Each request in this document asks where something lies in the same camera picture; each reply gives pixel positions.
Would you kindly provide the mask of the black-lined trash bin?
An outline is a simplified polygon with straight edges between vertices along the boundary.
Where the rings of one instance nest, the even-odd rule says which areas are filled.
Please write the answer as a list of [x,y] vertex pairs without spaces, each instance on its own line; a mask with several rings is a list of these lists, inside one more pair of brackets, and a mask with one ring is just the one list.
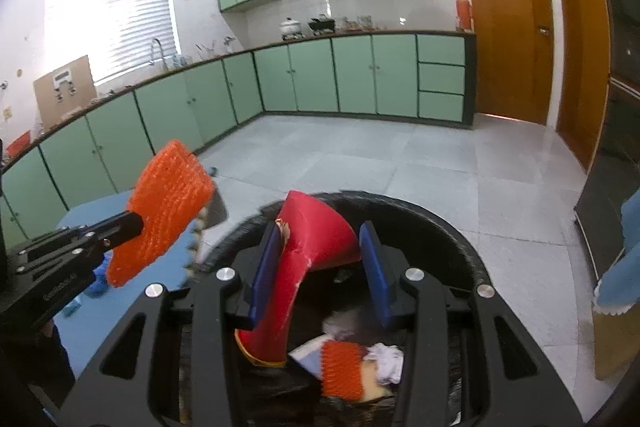
[[[488,275],[477,252],[444,220],[402,200],[354,191],[317,193],[311,200],[359,232],[375,312],[383,326],[407,329],[409,334],[394,425],[447,425],[452,395],[447,317],[473,312],[473,300],[462,289],[450,289],[408,265],[402,251],[381,244],[378,233],[390,227],[398,239],[414,241],[432,231],[472,277],[485,282]],[[264,306],[276,287],[270,280],[274,261],[267,251],[284,242],[274,223],[282,207],[282,202],[274,202],[242,222],[195,269],[189,295],[194,314],[188,342],[191,395],[185,405],[193,426],[245,423],[236,393],[231,334],[235,329],[253,332],[264,318]]]

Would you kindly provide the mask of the white cooking pot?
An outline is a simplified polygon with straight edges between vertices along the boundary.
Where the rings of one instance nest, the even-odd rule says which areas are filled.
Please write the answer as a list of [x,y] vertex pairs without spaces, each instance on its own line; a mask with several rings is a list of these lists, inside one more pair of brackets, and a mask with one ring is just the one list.
[[283,41],[301,39],[304,36],[302,24],[291,17],[280,23],[279,30]]

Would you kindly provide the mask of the red plastic basin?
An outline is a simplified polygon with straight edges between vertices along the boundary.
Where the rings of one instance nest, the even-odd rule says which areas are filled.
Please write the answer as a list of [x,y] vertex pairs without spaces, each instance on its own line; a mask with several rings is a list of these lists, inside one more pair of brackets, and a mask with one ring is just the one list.
[[6,155],[8,155],[9,158],[17,157],[25,148],[29,147],[30,141],[32,141],[32,139],[30,139],[30,131],[27,130],[6,147]]

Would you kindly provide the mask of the yellow sponge block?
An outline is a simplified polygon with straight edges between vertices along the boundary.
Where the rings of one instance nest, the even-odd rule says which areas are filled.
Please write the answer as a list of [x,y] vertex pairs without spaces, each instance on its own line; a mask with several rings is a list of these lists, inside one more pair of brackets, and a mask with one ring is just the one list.
[[363,361],[361,364],[361,402],[370,402],[387,397],[391,397],[393,392],[389,387],[382,386],[376,376],[378,370],[376,364],[371,361]]

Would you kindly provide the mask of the orange foam net sleeve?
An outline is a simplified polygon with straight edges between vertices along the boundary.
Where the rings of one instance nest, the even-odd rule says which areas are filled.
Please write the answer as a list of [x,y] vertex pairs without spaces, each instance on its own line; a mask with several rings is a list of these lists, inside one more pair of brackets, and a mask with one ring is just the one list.
[[142,218],[140,235],[114,248],[107,282],[122,287],[167,253],[198,213],[216,185],[180,141],[169,141],[139,176],[126,209]]

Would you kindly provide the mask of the kitchen faucet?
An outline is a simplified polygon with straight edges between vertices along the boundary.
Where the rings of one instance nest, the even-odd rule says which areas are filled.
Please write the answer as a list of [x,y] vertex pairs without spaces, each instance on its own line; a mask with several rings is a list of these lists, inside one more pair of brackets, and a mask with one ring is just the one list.
[[168,71],[164,47],[159,38],[153,38],[150,43],[150,64],[160,65],[164,72]]

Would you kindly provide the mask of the black wok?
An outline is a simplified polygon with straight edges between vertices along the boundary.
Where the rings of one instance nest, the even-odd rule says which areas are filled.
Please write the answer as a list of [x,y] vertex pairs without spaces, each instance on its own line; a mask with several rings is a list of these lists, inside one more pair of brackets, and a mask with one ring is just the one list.
[[335,20],[320,14],[308,20],[308,27],[314,36],[332,35],[335,32]]

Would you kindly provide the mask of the red thermos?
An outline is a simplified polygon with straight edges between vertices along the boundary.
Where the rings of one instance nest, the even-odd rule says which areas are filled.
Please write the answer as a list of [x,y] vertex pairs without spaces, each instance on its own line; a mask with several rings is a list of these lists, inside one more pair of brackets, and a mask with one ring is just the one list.
[[473,30],[472,4],[470,0],[456,0],[457,31]]

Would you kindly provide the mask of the window blinds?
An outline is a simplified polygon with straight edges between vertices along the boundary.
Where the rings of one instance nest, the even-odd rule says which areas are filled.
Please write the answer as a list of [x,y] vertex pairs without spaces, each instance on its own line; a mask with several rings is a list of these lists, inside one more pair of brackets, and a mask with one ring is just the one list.
[[179,51],[172,0],[55,0],[54,15],[56,41],[89,57],[96,83],[151,65],[153,38]]

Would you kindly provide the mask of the white tissue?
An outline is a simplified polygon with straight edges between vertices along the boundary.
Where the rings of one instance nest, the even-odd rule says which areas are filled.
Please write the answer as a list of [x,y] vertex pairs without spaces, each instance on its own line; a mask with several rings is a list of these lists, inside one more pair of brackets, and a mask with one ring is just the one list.
[[367,347],[364,361],[374,362],[376,381],[381,386],[398,385],[404,368],[404,352],[397,346],[375,343]]

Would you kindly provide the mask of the cardboard box with dispenser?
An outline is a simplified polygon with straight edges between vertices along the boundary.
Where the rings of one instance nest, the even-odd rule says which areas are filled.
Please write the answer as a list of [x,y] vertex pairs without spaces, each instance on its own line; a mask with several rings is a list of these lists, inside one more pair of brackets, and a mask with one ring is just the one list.
[[89,57],[79,57],[39,78],[34,91],[43,129],[58,127],[98,98]]

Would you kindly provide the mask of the wooden door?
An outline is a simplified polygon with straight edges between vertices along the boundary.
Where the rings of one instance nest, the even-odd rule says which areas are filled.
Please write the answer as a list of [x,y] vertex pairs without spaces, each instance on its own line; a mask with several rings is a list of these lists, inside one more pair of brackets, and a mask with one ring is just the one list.
[[608,96],[610,24],[606,0],[561,0],[563,83],[556,131],[589,169]]
[[551,0],[471,0],[480,113],[547,122],[553,66]]

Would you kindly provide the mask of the red paper bowl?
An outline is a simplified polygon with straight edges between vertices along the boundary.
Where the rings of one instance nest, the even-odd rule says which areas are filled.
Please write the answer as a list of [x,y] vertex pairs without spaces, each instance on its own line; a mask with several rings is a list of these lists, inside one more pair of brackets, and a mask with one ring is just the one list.
[[299,191],[288,193],[276,225],[283,246],[265,314],[254,329],[235,332],[244,357],[262,367],[285,365],[294,303],[306,275],[361,259],[352,227],[314,196]]

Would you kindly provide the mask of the blue table mat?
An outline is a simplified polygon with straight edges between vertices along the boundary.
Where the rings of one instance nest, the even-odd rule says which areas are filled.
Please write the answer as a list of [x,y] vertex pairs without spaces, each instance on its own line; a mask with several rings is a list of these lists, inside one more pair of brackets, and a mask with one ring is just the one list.
[[100,298],[82,298],[81,307],[69,317],[64,317],[62,311],[55,315],[54,324],[76,377],[84,371],[96,350],[146,286],[161,283],[173,291],[186,283],[201,257],[203,232],[227,218],[226,205],[216,191],[198,217],[186,227],[186,231],[152,265],[122,287],[110,285],[110,289]]

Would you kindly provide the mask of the green lower kitchen cabinets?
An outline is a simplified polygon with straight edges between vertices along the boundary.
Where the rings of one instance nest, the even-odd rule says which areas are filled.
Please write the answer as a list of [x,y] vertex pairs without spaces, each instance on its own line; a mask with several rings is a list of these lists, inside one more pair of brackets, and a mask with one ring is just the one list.
[[81,110],[10,162],[4,241],[20,245],[68,210],[130,190],[172,140],[197,152],[265,114],[470,127],[476,66],[472,35],[383,31],[264,46],[145,81]]

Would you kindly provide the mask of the black glass cabinet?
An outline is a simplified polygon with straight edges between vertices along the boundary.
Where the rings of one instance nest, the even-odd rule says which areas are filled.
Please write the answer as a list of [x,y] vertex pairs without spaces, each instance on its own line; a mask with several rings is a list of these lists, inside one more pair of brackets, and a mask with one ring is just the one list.
[[595,279],[625,254],[622,206],[639,188],[639,0],[608,0],[612,67],[602,130],[575,207]]

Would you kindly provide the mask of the blue plastic bag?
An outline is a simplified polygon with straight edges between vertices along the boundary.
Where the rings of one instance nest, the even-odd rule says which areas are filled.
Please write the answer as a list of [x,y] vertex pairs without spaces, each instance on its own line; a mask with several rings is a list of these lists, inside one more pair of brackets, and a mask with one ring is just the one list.
[[107,282],[106,278],[106,270],[110,264],[112,256],[113,253],[111,251],[107,251],[102,263],[93,271],[96,279],[81,294],[78,294],[70,303],[67,303],[62,310],[64,317],[69,317],[81,307],[82,298],[100,298],[110,289],[110,284]]

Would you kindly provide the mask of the blue white cloth pile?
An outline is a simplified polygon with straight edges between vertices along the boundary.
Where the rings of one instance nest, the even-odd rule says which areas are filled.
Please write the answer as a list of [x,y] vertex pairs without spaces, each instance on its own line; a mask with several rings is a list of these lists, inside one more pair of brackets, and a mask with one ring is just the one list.
[[622,229],[623,256],[602,275],[594,290],[593,309],[599,314],[622,315],[639,302],[639,192],[623,203]]

